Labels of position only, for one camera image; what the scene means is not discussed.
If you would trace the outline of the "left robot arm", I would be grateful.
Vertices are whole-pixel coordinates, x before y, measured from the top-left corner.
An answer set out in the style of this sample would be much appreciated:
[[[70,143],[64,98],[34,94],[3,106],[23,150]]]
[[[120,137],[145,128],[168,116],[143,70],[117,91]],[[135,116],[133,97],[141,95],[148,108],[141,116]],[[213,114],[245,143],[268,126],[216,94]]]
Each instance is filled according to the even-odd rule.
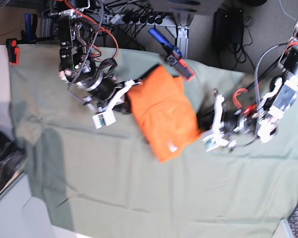
[[[273,139],[280,120],[297,98],[298,19],[289,41],[266,52],[281,46],[285,47],[284,52],[262,75],[256,66],[254,82],[235,91],[232,96],[235,109],[227,110],[224,96],[213,89],[213,110],[197,115],[206,151],[242,147],[232,137],[234,134],[251,136],[253,142],[267,143]]]

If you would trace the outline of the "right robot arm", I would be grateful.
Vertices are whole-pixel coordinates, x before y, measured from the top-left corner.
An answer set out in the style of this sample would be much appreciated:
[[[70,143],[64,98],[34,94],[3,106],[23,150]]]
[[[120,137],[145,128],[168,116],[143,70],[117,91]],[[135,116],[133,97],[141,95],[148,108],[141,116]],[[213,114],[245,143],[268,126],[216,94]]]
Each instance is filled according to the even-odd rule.
[[[84,14],[90,2],[57,0],[51,7],[56,18],[56,36],[60,44],[59,78],[67,83],[68,91],[82,105],[98,113],[108,109],[130,114],[131,104],[123,89],[127,81],[118,79],[118,66],[114,52],[112,57],[100,59],[101,51],[95,41],[100,32],[110,31]]]

